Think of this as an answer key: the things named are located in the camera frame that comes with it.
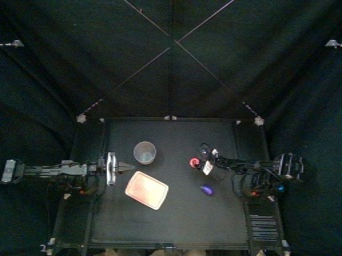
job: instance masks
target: metal rod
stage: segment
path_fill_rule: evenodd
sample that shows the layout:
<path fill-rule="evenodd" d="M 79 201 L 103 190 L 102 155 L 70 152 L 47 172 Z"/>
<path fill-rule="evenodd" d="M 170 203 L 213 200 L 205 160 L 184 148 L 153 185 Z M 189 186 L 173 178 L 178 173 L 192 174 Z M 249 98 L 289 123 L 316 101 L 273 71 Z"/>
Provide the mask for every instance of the metal rod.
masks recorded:
<path fill-rule="evenodd" d="M 218 13 L 226 9 L 228 6 L 230 6 L 233 4 L 236 0 L 232 0 L 229 3 L 226 3 L 221 8 L 220 10 L 178 40 L 178 42 L 181 42 L 184 39 L 186 39 L 189 37 L 190 34 L 193 34 L 193 32 L 200 28 L 202 27 L 208 22 L 209 20 L 212 20 L 217 15 Z"/>
<path fill-rule="evenodd" d="M 224 85 L 228 89 L 228 91 L 232 93 L 232 95 L 240 100 L 240 102 L 244 104 L 244 106 L 250 110 L 250 112 L 260 116 L 260 114 L 254 111 L 252 106 L 242 100 L 242 98 L 236 94 L 236 92 L 230 89 L 228 84 L 217 77 L 217 75 L 213 73 L 213 71 L 205 66 L 205 64 L 198 60 L 198 58 L 192 54 L 192 52 L 186 49 L 186 47 L 180 43 L 180 41 L 176 41 L 176 43 L 180 45 L 180 47 L 186 51 L 186 53 L 193 57 L 193 59 L 198 62 L 198 64 L 202 66 L 202 68 L 210 73 L 210 75 L 218 80 L 221 85 Z"/>
<path fill-rule="evenodd" d="M 114 88 L 110 90 L 110 92 L 107 93 L 107 95 L 110 95 L 122 85 L 125 85 L 145 69 L 146 67 L 149 67 L 152 65 L 152 63 L 156 62 L 156 60 L 170 50 L 170 48 L 166 48 L 158 55 L 157 57 L 154 57 L 153 60 L 150 60 L 145 66 Z M 106 96 L 99 99 L 85 111 L 81 115 L 85 115 L 87 112 L 90 112 L 91 109 L 94 109 L 107 98 Z"/>
<path fill-rule="evenodd" d="M 150 21 L 150 23 L 168 35 L 168 32 L 161 28 L 161 26 L 158 26 L 158 24 L 144 14 L 144 10 L 138 9 L 128 0 L 125 0 L 125 2 L 136 9 L 136 11 Z"/>

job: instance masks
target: ceiling wire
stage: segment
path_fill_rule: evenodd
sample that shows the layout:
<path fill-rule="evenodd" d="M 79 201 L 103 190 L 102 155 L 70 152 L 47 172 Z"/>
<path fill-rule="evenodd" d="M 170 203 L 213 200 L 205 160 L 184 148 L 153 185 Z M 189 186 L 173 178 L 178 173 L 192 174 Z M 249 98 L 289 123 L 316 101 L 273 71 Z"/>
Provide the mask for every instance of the ceiling wire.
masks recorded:
<path fill-rule="evenodd" d="M 257 116 L 260 116 L 260 114 L 254 111 L 254 109 L 252 108 L 252 106 L 242 100 L 242 98 L 237 95 L 237 93 L 230 89 L 229 85 L 218 78 L 218 76 L 213 73 L 213 71 L 206 67 L 206 65 L 198 60 L 198 58 L 192 54 L 192 52 L 186 49 L 186 47 L 178 42 L 176 41 L 177 44 L 180 45 L 180 47 L 185 50 L 185 52 L 192 56 L 192 58 L 197 61 L 197 63 L 204 67 L 204 69 L 210 73 L 210 75 L 218 80 L 218 82 L 221 83 L 221 85 L 224 85 L 226 87 L 226 89 L 229 90 L 229 92 L 232 93 L 232 95 L 240 100 L 240 102 L 244 104 L 244 106 L 250 110 L 250 112 Z"/>
<path fill-rule="evenodd" d="M 122 85 L 125 85 L 156 61 L 157 61 L 157 59 L 160 59 L 160 57 L 168 52 L 170 50 L 170 47 L 169 48 L 166 48 L 154 58 L 153 58 L 153 60 L 150 60 L 146 64 L 145 64 L 145 66 L 120 84 L 120 85 L 117 85 L 115 86 L 115 88 L 113 88 L 110 91 L 109 91 L 109 93 L 107 93 L 107 95 L 110 95 Z M 87 112 L 90 112 L 91 111 L 91 109 L 95 107 L 95 106 L 98 106 L 99 104 L 101 104 L 101 102 L 103 102 L 105 101 L 105 99 L 106 98 L 109 98 L 109 96 L 106 96 L 106 97 L 103 97 L 102 99 L 99 99 L 85 111 L 83 111 L 83 113 L 81 114 L 81 116 L 82 115 L 85 115 Z"/>
<path fill-rule="evenodd" d="M 232 0 L 230 2 L 228 2 L 217 12 L 214 12 L 214 14 L 178 40 L 178 42 L 181 42 L 184 39 L 186 39 L 190 34 L 193 34 L 193 32 L 202 27 L 233 3 L 236 0 Z"/>
<path fill-rule="evenodd" d="M 170 36 L 170 34 L 162 29 L 162 27 L 144 14 L 144 10 L 138 9 L 128 0 L 125 2 L 132 6 L 132 8 L 149 20 L 149 22 L 164 32 L 165 35 Z M 244 104 L 244 106 L 249 109 L 249 111 L 256 115 L 256 117 L 260 116 L 258 112 L 252 108 L 252 106 L 244 101 L 244 99 L 237 95 L 237 93 L 230 89 L 229 85 L 220 79 L 220 77 L 213 73 L 213 71 L 208 68 L 208 66 L 198 60 L 198 58 L 192 54 L 192 52 L 186 49 L 186 47 L 181 44 L 181 41 L 184 41 L 233 3 L 236 0 L 229 1 L 217 12 L 204 21 L 201 24 L 180 39 L 173 41 L 174 43 L 185 50 L 185 52 L 192 56 L 192 58 L 198 62 L 198 64 L 204 67 L 204 69 L 210 73 L 210 75 L 217 79 L 217 81 L 221 83 L 221 85 L 225 86 L 225 88 L 229 90 L 229 92 L 233 94 L 233 96 L 238 99 L 238 101 Z M 144 69 L 172 49 L 169 47 L 113 90 L 110 90 L 109 94 L 114 92 L 126 82 L 132 80 L 132 78 L 140 74 Z M 95 106 L 99 105 L 102 101 L 105 101 L 107 97 L 103 97 L 99 99 L 85 111 L 81 115 L 85 115 Z"/>
<path fill-rule="evenodd" d="M 150 21 L 150 23 L 168 35 L 169 33 L 162 29 L 161 26 L 158 26 L 158 24 L 144 14 L 144 10 L 138 9 L 128 0 L 125 0 L 125 2 L 137 10 L 137 12 Z"/>

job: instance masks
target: red object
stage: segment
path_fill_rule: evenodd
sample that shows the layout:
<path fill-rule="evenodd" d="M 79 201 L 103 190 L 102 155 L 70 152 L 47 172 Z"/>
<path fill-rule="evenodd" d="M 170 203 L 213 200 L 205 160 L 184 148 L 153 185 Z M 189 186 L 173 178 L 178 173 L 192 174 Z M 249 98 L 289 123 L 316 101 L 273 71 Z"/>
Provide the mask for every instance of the red object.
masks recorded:
<path fill-rule="evenodd" d="M 193 168 L 198 168 L 200 167 L 200 163 L 201 163 L 201 161 L 200 161 L 200 159 L 197 157 L 190 159 L 190 166 Z"/>
<path fill-rule="evenodd" d="M 252 192 L 252 195 L 253 195 L 253 196 L 260 196 L 260 193 L 258 193 L 257 191 L 253 191 L 253 192 Z"/>

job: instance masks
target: light fixture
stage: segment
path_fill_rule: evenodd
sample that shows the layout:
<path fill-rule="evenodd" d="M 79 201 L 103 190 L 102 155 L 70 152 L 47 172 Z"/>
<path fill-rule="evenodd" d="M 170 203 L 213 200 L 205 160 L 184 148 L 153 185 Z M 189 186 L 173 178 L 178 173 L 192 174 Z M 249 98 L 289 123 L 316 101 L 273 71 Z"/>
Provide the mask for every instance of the light fixture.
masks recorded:
<path fill-rule="evenodd" d="M 337 40 L 332 39 L 327 43 L 327 47 L 335 47 L 337 49 L 339 47 L 342 47 L 342 45 L 337 42 Z"/>
<path fill-rule="evenodd" d="M 25 47 L 25 44 L 21 40 L 15 40 L 13 43 L 0 43 L 0 47 Z"/>

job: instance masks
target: metal bracket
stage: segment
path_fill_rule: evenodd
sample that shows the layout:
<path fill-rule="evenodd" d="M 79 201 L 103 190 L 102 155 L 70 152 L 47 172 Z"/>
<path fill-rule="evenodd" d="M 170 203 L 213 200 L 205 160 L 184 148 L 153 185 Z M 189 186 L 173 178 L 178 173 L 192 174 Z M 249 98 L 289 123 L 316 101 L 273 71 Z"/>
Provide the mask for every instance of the metal bracket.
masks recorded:
<path fill-rule="evenodd" d="M 177 247 L 174 244 L 165 244 L 166 256 L 173 255 L 176 250 L 177 250 Z"/>

